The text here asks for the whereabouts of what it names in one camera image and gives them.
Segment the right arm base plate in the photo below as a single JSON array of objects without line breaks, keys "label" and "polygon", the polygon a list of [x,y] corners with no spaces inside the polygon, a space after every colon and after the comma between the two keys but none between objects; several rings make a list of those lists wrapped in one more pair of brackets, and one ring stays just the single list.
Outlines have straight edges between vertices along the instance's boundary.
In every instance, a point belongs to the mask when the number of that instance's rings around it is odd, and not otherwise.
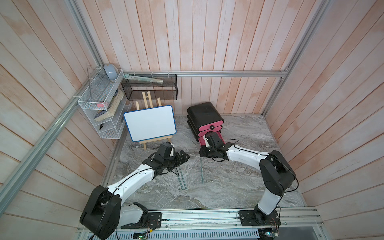
[{"label": "right arm base plate", "polygon": [[278,211],[274,210],[271,214],[265,215],[261,211],[239,211],[238,218],[242,226],[280,226],[281,221]]}]

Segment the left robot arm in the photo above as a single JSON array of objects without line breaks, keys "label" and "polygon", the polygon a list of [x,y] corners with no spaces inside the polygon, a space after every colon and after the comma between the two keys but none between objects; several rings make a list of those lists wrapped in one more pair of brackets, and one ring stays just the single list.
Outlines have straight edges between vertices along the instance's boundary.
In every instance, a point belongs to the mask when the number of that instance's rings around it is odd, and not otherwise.
[{"label": "left robot arm", "polygon": [[155,177],[168,173],[186,163],[190,156],[185,151],[159,150],[124,179],[108,187],[94,188],[81,214],[80,224],[101,240],[107,239],[118,228],[140,229],[151,225],[148,209],[139,203],[123,207],[123,203],[140,187]]}]

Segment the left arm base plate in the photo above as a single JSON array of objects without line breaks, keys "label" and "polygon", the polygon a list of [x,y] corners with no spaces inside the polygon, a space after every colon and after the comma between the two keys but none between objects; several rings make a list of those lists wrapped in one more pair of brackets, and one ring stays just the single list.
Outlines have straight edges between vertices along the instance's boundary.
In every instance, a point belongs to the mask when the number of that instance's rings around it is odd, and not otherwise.
[{"label": "left arm base plate", "polygon": [[121,229],[159,229],[162,224],[162,213],[144,213],[138,223],[126,224],[121,226]]}]

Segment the white board blue frame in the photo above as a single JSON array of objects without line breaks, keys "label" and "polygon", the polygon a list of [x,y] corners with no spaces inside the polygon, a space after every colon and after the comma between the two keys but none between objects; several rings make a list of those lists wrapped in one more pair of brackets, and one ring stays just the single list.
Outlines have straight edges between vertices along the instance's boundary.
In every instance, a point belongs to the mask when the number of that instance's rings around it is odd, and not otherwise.
[{"label": "white board blue frame", "polygon": [[124,113],[133,142],[152,140],[177,133],[173,107],[170,105]]}]

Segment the book on shelf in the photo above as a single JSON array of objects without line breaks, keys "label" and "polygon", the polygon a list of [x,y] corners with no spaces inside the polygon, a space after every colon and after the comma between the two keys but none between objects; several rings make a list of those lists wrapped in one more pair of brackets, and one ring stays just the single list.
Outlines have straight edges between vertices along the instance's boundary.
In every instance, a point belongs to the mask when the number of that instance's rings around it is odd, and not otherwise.
[{"label": "book on shelf", "polygon": [[120,104],[120,101],[124,98],[124,93],[120,90],[117,89],[115,92],[115,95],[113,96],[110,105],[108,106],[107,110],[103,111],[98,111],[98,113],[95,115],[94,120],[96,122],[103,121],[105,119],[112,118]]}]

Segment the green white ruler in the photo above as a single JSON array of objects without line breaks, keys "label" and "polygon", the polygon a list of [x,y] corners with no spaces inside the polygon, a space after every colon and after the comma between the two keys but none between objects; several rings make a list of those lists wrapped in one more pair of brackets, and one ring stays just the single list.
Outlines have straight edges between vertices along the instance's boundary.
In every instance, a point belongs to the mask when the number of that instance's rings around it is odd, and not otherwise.
[{"label": "green white ruler", "polygon": [[149,78],[149,77],[141,77],[136,75],[124,74],[124,79],[130,81],[141,81],[141,82],[149,82],[149,83],[163,83],[164,80]]}]

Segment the aluminium mounting rail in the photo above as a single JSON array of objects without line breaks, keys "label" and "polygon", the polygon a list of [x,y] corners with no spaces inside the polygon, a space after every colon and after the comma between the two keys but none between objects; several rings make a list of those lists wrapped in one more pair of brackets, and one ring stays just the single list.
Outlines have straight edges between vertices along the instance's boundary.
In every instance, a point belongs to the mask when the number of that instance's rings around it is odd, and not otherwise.
[{"label": "aluminium mounting rail", "polygon": [[280,226],[244,227],[239,211],[251,209],[153,210],[161,212],[159,229],[118,228],[110,240],[328,240],[315,208],[278,208]]}]

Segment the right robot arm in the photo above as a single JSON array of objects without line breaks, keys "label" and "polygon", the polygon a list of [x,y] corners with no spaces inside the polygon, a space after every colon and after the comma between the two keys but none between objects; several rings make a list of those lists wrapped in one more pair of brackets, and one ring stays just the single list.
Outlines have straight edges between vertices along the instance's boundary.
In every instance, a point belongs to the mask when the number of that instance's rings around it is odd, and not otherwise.
[{"label": "right robot arm", "polygon": [[266,189],[255,211],[265,216],[276,209],[284,193],[297,179],[295,172],[279,151],[258,152],[226,143],[217,147],[203,145],[200,154],[204,158],[239,162],[259,170]]}]

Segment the black mesh wall basket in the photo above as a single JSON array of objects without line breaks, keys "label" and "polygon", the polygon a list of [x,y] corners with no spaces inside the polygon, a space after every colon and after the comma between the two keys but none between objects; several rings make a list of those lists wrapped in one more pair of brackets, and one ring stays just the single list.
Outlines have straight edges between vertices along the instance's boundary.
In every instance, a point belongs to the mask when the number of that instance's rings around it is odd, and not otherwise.
[{"label": "black mesh wall basket", "polygon": [[141,77],[149,77],[164,80],[163,83],[149,83],[130,81],[123,78],[122,88],[130,101],[143,100],[142,92],[151,92],[152,99],[160,98],[164,101],[176,101],[178,99],[178,78],[175,74],[132,74]]}]

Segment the pink bottom drawer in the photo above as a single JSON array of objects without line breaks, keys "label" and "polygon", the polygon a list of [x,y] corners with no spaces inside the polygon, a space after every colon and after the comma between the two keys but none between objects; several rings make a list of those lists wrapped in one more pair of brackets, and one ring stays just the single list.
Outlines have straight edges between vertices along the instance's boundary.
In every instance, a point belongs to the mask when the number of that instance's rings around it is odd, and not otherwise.
[{"label": "pink bottom drawer", "polygon": [[[203,135],[202,137],[199,137],[199,143],[200,143],[201,146],[204,146],[204,147],[208,147],[208,146],[209,146],[209,145],[208,145],[208,142],[207,142],[207,138],[206,138],[206,136],[207,136],[208,134],[209,134],[209,133],[206,133],[206,134]],[[216,134],[219,136],[219,138],[220,138],[223,142],[225,142],[224,139],[223,139],[223,137],[222,137],[221,132],[216,132]]]}]

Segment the black drawer cabinet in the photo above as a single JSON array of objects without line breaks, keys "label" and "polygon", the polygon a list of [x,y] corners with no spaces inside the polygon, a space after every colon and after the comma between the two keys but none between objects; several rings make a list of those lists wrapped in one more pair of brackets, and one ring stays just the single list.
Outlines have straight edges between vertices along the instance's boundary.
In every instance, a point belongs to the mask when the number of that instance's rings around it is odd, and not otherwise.
[{"label": "black drawer cabinet", "polygon": [[187,123],[193,132],[196,141],[199,141],[198,128],[202,125],[224,119],[211,102],[191,106],[187,109]]}]

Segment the grey round speaker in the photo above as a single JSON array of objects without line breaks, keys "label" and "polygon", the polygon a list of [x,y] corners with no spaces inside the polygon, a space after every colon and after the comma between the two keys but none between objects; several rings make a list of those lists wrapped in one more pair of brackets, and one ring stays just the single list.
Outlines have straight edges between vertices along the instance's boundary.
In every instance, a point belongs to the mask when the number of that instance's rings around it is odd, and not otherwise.
[{"label": "grey round speaker", "polygon": [[118,78],[118,70],[113,64],[104,65],[104,70],[110,81],[115,81]]}]

